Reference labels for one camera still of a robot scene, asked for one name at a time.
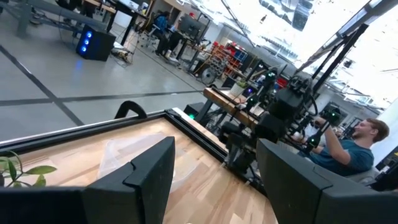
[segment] black metal pole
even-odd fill
[[[250,78],[253,76],[254,72],[256,72],[257,68],[262,64],[262,60],[258,60],[256,65],[253,67],[253,69],[249,72],[249,74],[246,77],[246,81],[249,81]]]
[[[336,53],[336,51],[341,47],[341,44],[336,45],[335,47],[333,47],[333,49],[329,52],[328,56],[324,59],[324,61],[322,62],[321,65],[319,65],[319,67],[317,68],[317,70],[314,72],[314,74],[312,75],[312,79],[314,80],[318,74],[322,71],[323,67],[326,65],[326,63],[328,63],[328,61],[334,56],[334,54]]]
[[[355,44],[355,42],[359,39],[359,37],[365,32],[367,28],[368,25],[362,24],[355,32],[346,37],[348,41],[345,43],[343,50],[341,50],[340,54],[337,55],[335,60],[331,63],[328,69],[320,77],[318,82],[314,85],[313,87],[314,94],[322,87],[322,85],[326,82],[326,79],[329,78],[331,73],[341,63],[341,61],[343,61],[343,59],[346,57],[346,54],[349,52],[349,50],[352,48],[352,46]]]

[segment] concrete floor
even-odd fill
[[[203,84],[151,50],[137,49],[122,68],[82,59],[71,32],[30,26],[20,39],[16,25],[0,15],[0,141],[109,120],[126,100],[147,112],[205,101]]]

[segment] plastic bag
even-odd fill
[[[106,144],[104,156],[99,165],[97,179],[100,179],[163,140],[164,134],[151,134],[128,139],[112,139]],[[198,162],[183,149],[175,148],[173,181],[170,193],[177,190],[193,174]]]

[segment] gray floor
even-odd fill
[[[79,57],[71,32],[30,26],[28,36],[20,39],[16,25],[8,13],[0,15],[0,45],[43,86],[0,53],[0,141],[78,125],[71,116],[83,124],[112,119],[125,100],[147,112],[205,101],[203,84],[150,50],[136,50],[133,65],[122,68],[113,58],[104,63]],[[97,96],[117,99],[96,100]]]

